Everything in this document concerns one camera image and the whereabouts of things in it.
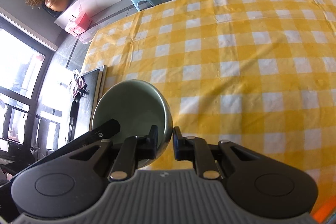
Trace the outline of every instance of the red packaging bag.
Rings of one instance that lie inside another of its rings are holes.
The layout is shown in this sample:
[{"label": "red packaging bag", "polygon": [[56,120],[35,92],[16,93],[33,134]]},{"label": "red packaging bag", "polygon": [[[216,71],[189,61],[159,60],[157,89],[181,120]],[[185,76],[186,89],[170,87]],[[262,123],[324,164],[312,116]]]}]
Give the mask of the red packaging bag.
[{"label": "red packaging bag", "polygon": [[85,12],[80,12],[78,17],[74,20],[70,20],[65,27],[65,31],[76,37],[77,35],[85,32],[89,28],[91,22],[92,19],[89,18]]}]

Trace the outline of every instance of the gray tile floor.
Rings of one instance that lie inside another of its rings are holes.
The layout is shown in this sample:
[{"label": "gray tile floor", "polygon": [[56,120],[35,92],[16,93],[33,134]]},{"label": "gray tile floor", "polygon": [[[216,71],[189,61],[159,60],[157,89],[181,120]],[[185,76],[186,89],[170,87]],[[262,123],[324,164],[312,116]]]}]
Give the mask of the gray tile floor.
[{"label": "gray tile floor", "polygon": [[[146,7],[148,7],[147,4],[140,5],[142,9]],[[58,115],[58,118],[61,118],[63,122],[60,126],[60,130],[63,132],[59,133],[61,139],[64,138],[65,131],[68,129],[66,122],[68,121],[68,112],[71,104],[70,94],[67,94],[64,90],[68,84],[66,75],[74,69],[81,70],[90,41],[97,30],[132,15],[135,12],[137,12],[137,10],[130,0],[122,0],[95,15],[89,30],[83,33],[79,40],[70,34],[60,37],[63,41],[59,42],[59,49],[53,56],[44,80],[39,98],[38,114],[40,114],[41,111],[57,113],[54,115]],[[47,135],[47,132],[39,132],[39,134]]]}]

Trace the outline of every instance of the white wall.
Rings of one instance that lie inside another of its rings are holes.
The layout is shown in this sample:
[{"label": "white wall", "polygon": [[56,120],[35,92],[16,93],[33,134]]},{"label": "white wall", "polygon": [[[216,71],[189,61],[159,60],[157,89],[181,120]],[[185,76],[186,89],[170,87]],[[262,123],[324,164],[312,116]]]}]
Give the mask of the white wall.
[{"label": "white wall", "polygon": [[25,0],[0,0],[0,12],[27,29],[38,38],[37,40],[57,49],[55,42],[62,29],[42,8],[32,8],[25,3]]}]

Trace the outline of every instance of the ribbed gray plate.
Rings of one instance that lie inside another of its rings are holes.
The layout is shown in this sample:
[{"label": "ribbed gray plate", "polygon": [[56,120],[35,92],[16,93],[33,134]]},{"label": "ribbed gray plate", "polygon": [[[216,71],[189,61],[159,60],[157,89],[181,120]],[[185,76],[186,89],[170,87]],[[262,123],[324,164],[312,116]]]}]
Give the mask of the ribbed gray plate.
[{"label": "ribbed gray plate", "polygon": [[19,216],[13,224],[316,224],[306,213],[271,220],[238,207],[218,181],[199,178],[194,170],[136,170],[112,182],[91,208],[66,219],[36,220]]}]

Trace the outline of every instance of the orange object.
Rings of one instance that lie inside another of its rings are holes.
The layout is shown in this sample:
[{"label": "orange object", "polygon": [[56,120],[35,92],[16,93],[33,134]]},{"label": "orange object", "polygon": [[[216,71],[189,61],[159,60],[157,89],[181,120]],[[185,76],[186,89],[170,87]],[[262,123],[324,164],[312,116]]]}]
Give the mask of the orange object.
[{"label": "orange object", "polygon": [[51,10],[62,12],[68,8],[70,0],[45,0],[46,7]]},{"label": "orange object", "polygon": [[326,218],[336,209],[336,196],[333,196],[328,199],[326,203],[322,205],[320,209],[313,214],[313,219],[318,223],[322,223]]}]

